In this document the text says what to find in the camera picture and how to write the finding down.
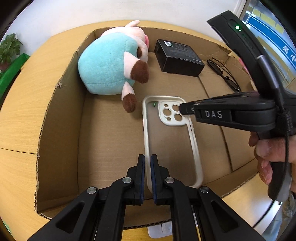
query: phone case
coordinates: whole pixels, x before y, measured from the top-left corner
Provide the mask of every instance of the phone case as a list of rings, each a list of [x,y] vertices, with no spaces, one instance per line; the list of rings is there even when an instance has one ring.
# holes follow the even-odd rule
[[[152,192],[150,157],[157,154],[160,166],[186,186],[198,188],[203,181],[202,167],[193,125],[178,107],[185,101],[173,96],[147,96],[143,100],[145,169]]]

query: blue sign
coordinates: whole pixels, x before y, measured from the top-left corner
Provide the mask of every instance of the blue sign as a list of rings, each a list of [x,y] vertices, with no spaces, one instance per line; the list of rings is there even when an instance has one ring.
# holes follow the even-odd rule
[[[247,23],[270,40],[285,55],[296,70],[296,53],[286,41],[284,41],[273,29],[253,16],[249,18]]]

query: black box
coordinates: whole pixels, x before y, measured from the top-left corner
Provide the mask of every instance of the black box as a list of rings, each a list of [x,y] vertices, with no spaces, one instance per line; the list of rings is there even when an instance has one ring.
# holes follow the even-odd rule
[[[193,49],[185,44],[158,39],[154,52],[162,72],[198,77],[205,66]]]

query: turquoise plush body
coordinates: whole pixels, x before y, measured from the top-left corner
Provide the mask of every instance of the turquoise plush body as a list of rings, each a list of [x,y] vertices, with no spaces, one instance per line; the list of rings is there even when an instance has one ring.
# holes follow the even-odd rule
[[[112,33],[93,41],[78,60],[80,77],[92,94],[121,94],[127,81],[131,86],[134,80],[124,77],[123,54],[129,52],[137,57],[137,42],[124,33]]]

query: plush toy ear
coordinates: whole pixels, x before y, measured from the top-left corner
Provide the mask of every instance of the plush toy ear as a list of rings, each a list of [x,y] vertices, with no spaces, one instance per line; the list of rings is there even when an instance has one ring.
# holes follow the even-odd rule
[[[139,20],[135,20],[127,24],[126,27],[136,27],[139,23],[140,23]]]

